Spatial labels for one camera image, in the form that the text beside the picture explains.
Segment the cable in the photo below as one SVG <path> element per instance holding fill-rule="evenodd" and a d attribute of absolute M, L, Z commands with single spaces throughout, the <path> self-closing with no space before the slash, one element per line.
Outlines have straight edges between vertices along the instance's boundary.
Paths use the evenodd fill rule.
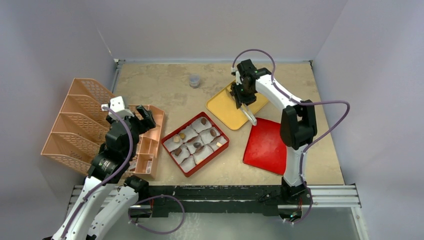
<path fill-rule="evenodd" d="M 111 114 L 113 114 L 119 121 L 120 123 L 123 125 L 123 127 L 125 128 L 126 133 L 128 134 L 129 137 L 129 151 L 128 151 L 128 155 L 126 156 L 125 160 L 123 161 L 123 163 L 121 164 L 121 166 L 114 172 L 112 173 L 109 177 L 105 178 L 103 181 L 101 181 L 101 183 L 99 183 L 98 185 L 96 185 L 95 187 L 93 187 L 90 191 L 87 192 L 87 194 L 82 198 L 82 201 L 78 204 L 78 206 L 75 208 L 75 211 L 73 211 L 72 215 L 69 218 L 69 221 L 67 222 L 62 235 L 60 236 L 61 239 L 65 239 L 65 235 L 67 234 L 69 228 L 71 227 L 72 222 L 74 221 L 74 219 L 77 217 L 77 214 L 80 212 L 81 208 L 83 207 L 83 205 L 88 201 L 89 197 L 97 190 L 100 188 L 100 186 L 103 186 L 104 184 L 106 184 L 107 182 L 109 182 L 112 178 L 114 178 L 118 173 L 120 173 L 122 171 L 122 169 L 125 168 L 125 165 L 130 161 L 131 159 L 131 155 L 133 153 L 133 137 L 131 135 L 131 131 L 130 128 L 128 127 L 128 125 L 125 123 L 124 119 L 122 119 L 122 117 L 120 117 L 116 112 L 114 112 L 112 109 L 110 109 L 107 106 L 103 107 L 104 110 L 108 110 Z"/>
<path fill-rule="evenodd" d="M 293 98 L 291 98 L 290 95 L 288 95 L 286 92 L 284 92 L 283 90 L 281 90 L 277 84 L 275 83 L 275 79 L 274 79 L 274 73 L 276 72 L 276 62 L 274 61 L 273 57 L 267 53 L 264 50 L 261 49 L 247 49 L 242 51 L 241 53 L 239 53 L 237 55 L 237 57 L 235 57 L 234 61 L 232 62 L 232 67 L 234 68 L 234 66 L 236 65 L 236 61 L 237 59 L 244 53 L 247 52 L 260 52 L 263 53 L 265 55 L 267 55 L 269 57 L 269 59 L 272 62 L 272 71 L 271 71 L 271 82 L 272 85 L 275 87 L 275 89 L 277 89 L 277 91 L 279 91 L 281 94 L 283 94 L 286 98 L 288 98 L 291 102 L 301 105 L 301 106 L 316 106 L 316 105 L 327 105 L 327 104 L 345 104 L 346 105 L 346 111 L 344 112 L 344 114 L 341 116 L 341 118 L 332 126 L 330 127 L 326 132 L 324 132 L 324 134 L 322 134 L 321 136 L 319 136 L 317 139 L 315 139 L 314 141 L 312 141 L 308 146 L 306 146 L 303 151 L 302 154 L 300 155 L 300 167 L 299 167 L 299 175 L 300 175 L 300 179 L 302 181 L 303 186 L 306 188 L 309 196 L 310 196 L 310 204 L 309 204 L 309 208 L 307 209 L 306 213 L 304 214 L 304 216 L 302 218 L 300 218 L 298 221 L 296 221 L 296 223 L 300 223 L 301 221 L 303 221 L 311 212 L 312 209 L 312 204 L 314 203 L 313 199 L 312 199 L 312 193 L 311 193 L 311 189 L 308 188 L 305 179 L 303 177 L 303 169 L 302 169 L 302 165 L 303 165 L 303 161 L 304 161 L 304 155 L 306 153 L 306 151 L 311 148 L 314 144 L 316 144 L 319 140 L 323 139 L 325 136 L 327 136 L 329 133 L 331 133 L 331 131 L 333 131 L 348 115 L 349 111 L 351 110 L 351 105 L 344 100 L 331 100 L 331 101 L 318 101 L 318 102 L 299 102 Z"/>
<path fill-rule="evenodd" d="M 178 204 L 179 204 L 179 206 L 181 207 L 181 210 L 182 210 L 182 218 L 181 218 L 181 221 L 179 222 L 179 224 L 178 224 L 178 226 L 176 226 L 176 228 L 174 228 L 174 229 L 172 229 L 172 230 L 170 230 L 170 231 L 156 231 L 156 230 L 153 230 L 153 229 L 150 229 L 150 228 L 148 228 L 148 227 L 145 227 L 145 226 L 143 226 L 143 225 L 141 225 L 141 224 L 139 224 L 139 223 L 137 223 L 137 222 L 135 222 L 135 221 L 133 221 L 132 219 L 131 219 L 131 214 L 130 214 L 130 209 L 128 209 L 128 218 L 129 218 L 129 222 L 130 223 L 132 223 L 132 224 L 134 224 L 134 225 L 136 225 L 137 227 L 139 227 L 139 228 L 141 228 L 141 229 L 144 229 L 144 230 L 146 230 L 146 231 L 148 231 L 148 232 L 151 232 L 151 233 L 154 233 L 154 234 L 160 234 L 160 235 L 165 235 L 165 234 L 171 234 L 171 233 L 173 233 L 173 232 L 175 232 L 175 231 L 177 231 L 182 225 L 183 225 L 183 223 L 184 223 L 184 220 L 186 219 L 186 211 L 184 210 L 184 207 L 183 207 L 183 204 L 176 198 L 176 197 L 174 197 L 174 196 L 170 196 L 170 195 L 159 195 L 159 196 L 152 196 L 152 197 L 149 197 L 149 198 L 146 198 L 146 199 L 144 199 L 144 200 L 141 200 L 141 201 L 139 201 L 139 202 L 136 202 L 134 205 L 139 205 L 139 204 L 142 204 L 142 203 L 144 203 L 144 202 L 147 202 L 147 201 L 150 201 L 150 200 L 153 200 L 153 199 L 158 199 L 158 198 L 169 198 L 169 199 L 173 199 L 173 200 L 175 200 Z"/>

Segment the red tray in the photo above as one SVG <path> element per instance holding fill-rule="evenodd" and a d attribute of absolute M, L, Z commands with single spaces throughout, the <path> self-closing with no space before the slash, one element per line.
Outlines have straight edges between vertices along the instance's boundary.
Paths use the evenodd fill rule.
<path fill-rule="evenodd" d="M 181 132 L 181 130 L 185 129 L 188 125 L 192 124 L 196 119 L 204 117 L 207 120 L 209 120 L 210 124 L 212 124 L 212 127 L 215 127 L 216 130 L 218 130 L 218 132 L 221 134 L 221 136 L 223 136 L 226 140 L 226 143 L 223 144 L 220 148 L 218 148 L 216 151 L 214 151 L 211 155 L 209 155 L 205 160 L 203 160 L 200 164 L 196 165 L 193 169 L 191 169 L 189 172 L 184 172 L 180 165 L 177 163 L 177 161 L 175 160 L 175 158 L 172 156 L 172 154 L 168 151 L 168 149 L 165 147 L 164 142 L 170 138 L 172 138 L 174 135 L 178 134 L 179 132 Z M 174 163 L 178 166 L 178 168 L 181 170 L 181 172 L 184 174 L 184 176 L 186 176 L 187 178 L 190 177 L 191 175 L 193 175 L 195 172 L 197 172 L 201 167 L 203 167 L 205 164 L 209 163 L 213 158 L 215 158 L 218 154 L 222 153 L 222 151 L 224 151 L 226 148 L 228 148 L 228 145 L 230 143 L 230 139 L 227 137 L 227 135 L 224 134 L 224 132 L 215 124 L 214 121 L 212 121 L 212 119 L 204 112 L 202 111 L 201 113 L 197 114 L 195 117 L 193 117 L 192 119 L 190 119 L 188 122 L 186 122 L 184 125 L 180 126 L 179 128 L 177 128 L 175 131 L 171 132 L 170 134 L 166 135 L 164 138 L 162 138 L 162 140 L 160 140 L 160 142 L 162 143 L 163 148 L 166 150 L 166 152 L 168 153 L 168 155 L 172 158 L 172 160 L 174 161 Z"/>
<path fill-rule="evenodd" d="M 284 175 L 287 162 L 287 147 L 280 136 L 280 124 L 257 117 L 252 126 L 243 163 L 275 174 Z"/>

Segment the speckled tabletop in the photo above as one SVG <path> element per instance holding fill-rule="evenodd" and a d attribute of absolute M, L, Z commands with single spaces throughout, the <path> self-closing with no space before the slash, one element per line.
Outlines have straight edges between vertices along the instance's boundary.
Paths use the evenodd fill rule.
<path fill-rule="evenodd" d="M 140 64 L 126 63 L 122 67 L 115 95 L 125 96 L 129 104 L 154 105 L 165 111 L 162 137 L 171 133 L 200 112 L 205 112 L 229 137 L 229 147 L 190 177 L 185 177 L 163 146 L 159 147 L 158 169 L 151 185 L 277 185 L 277 175 L 243 163 L 252 125 L 240 129 L 227 128 L 206 109 L 206 102 L 234 80 L 229 63 Z M 269 64 L 257 68 L 272 69 Z M 199 74 L 200 87 L 189 86 L 189 75 Z M 302 99 L 318 102 L 320 96 L 309 63 L 277 64 L 275 78 L 286 89 Z M 328 130 L 321 106 L 315 108 L 318 135 Z M 281 112 L 270 102 L 256 115 L 280 122 Z M 308 151 L 306 180 L 313 185 L 343 184 L 339 161 L 331 136 L 325 137 Z"/>

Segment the white label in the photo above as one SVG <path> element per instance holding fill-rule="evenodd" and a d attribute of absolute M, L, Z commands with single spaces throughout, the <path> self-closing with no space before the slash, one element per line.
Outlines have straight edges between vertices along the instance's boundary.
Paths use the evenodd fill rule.
<path fill-rule="evenodd" d="M 147 162 L 146 174 L 150 174 L 150 171 L 152 171 L 152 161 L 151 160 Z"/>
<path fill-rule="evenodd" d="M 129 165 L 128 170 L 129 170 L 129 171 L 134 171 L 134 170 L 136 169 L 136 165 L 137 165 L 137 161 L 136 161 L 136 160 L 133 160 L 133 161 L 131 162 L 131 164 Z"/>

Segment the white wall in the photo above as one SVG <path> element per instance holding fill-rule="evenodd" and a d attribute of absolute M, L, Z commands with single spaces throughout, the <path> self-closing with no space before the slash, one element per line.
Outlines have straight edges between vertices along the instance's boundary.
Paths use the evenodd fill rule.
<path fill-rule="evenodd" d="M 110 87 L 114 62 L 81 0 L 0 3 L 0 233 L 51 236 L 83 177 L 40 156 L 72 79 Z"/>
<path fill-rule="evenodd" d="M 312 60 L 347 0 L 85 1 L 114 58 L 180 62 L 232 61 L 251 48 Z"/>
<path fill-rule="evenodd" d="M 423 1 L 349 0 L 315 59 L 321 98 L 351 103 L 332 137 L 372 239 L 424 238 L 423 23 Z"/>

